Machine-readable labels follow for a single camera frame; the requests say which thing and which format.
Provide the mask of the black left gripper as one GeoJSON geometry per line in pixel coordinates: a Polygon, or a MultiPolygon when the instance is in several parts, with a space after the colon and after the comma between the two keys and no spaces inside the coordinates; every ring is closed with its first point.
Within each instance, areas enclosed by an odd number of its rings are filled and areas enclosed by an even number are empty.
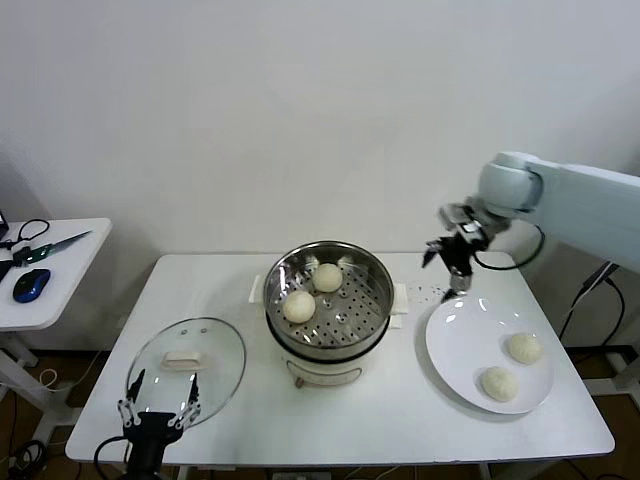
{"type": "Polygon", "coordinates": [[[123,424],[124,438],[131,444],[123,479],[159,479],[165,449],[182,437],[200,416],[198,373],[190,377],[186,403],[174,416],[164,412],[142,412],[135,409],[146,370],[142,369],[127,387],[125,398],[117,407],[123,424]]]}

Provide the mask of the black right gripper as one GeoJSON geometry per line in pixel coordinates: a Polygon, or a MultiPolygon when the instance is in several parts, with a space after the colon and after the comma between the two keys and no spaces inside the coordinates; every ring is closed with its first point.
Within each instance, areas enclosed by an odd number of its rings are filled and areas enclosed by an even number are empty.
{"type": "Polygon", "coordinates": [[[478,251],[488,248],[487,237],[480,235],[479,239],[468,242],[460,233],[453,236],[440,237],[426,243],[423,254],[422,267],[425,268],[436,256],[450,272],[449,288],[444,293],[441,302],[445,303],[455,298],[465,296],[471,288],[473,269],[471,259],[478,251]]]}

